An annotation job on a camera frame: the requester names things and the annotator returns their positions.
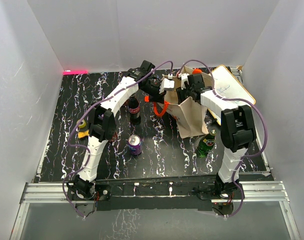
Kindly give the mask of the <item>beige canvas bag orange handles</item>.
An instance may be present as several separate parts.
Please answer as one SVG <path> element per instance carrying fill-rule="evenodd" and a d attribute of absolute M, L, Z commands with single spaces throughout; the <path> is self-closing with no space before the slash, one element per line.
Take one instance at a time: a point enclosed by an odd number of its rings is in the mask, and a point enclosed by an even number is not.
<path fill-rule="evenodd" d="M 191 97 L 179 102 L 175 90 L 166 92 L 164 101 L 153 104 L 154 114 L 162 117 L 166 113 L 176 120 L 179 135 L 182 139 L 206 135 L 209 133 L 205 123 L 208 108 Z"/>

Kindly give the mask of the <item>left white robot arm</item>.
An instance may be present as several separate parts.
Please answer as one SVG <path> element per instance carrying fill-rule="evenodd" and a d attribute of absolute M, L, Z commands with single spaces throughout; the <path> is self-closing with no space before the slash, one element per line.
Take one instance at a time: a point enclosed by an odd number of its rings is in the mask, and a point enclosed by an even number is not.
<path fill-rule="evenodd" d="M 78 197 L 89 200 L 95 195 L 97 168 L 106 144 L 116 133 L 115 115 L 121 106 L 139 90 L 148 94 L 152 102 L 164 102 L 166 91 L 161 89 L 162 81 L 154 76 L 156 69 L 155 65 L 146 60 L 140 67 L 130 68 L 105 99 L 86 111 L 84 116 L 87 118 L 89 136 L 85 155 L 73 186 L 68 187 Z"/>

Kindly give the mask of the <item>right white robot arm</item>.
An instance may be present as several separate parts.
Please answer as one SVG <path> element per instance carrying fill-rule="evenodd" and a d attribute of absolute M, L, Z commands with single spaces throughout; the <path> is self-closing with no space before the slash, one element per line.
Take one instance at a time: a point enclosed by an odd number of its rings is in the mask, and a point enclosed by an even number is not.
<path fill-rule="evenodd" d="M 191 98 L 219 117 L 224 153 L 211 192 L 225 199 L 241 187 L 239 169 L 242 157 L 256 140 L 252 109 L 247 104 L 237 105 L 233 100 L 220 96 L 213 87 L 205 86 L 200 73 L 180 73 L 178 79 L 181 81 L 181 87 L 176 89 L 179 100 Z"/>

